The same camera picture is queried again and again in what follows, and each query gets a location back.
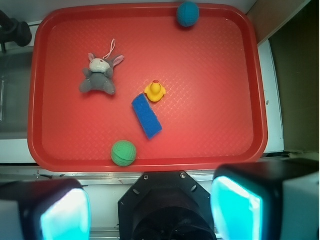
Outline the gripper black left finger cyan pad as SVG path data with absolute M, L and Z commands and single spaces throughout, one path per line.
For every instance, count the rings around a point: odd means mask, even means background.
M 75 179 L 0 185 L 2 240 L 88 240 L 90 199 Z

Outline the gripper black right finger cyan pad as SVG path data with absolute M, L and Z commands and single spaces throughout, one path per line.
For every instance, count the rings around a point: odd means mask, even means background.
M 320 164 L 294 158 L 219 166 L 211 212 L 224 240 L 317 240 Z

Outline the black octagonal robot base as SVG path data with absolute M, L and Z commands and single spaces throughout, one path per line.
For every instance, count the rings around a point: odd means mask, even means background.
M 211 195 L 184 171 L 146 172 L 118 201 L 121 240 L 215 240 Z

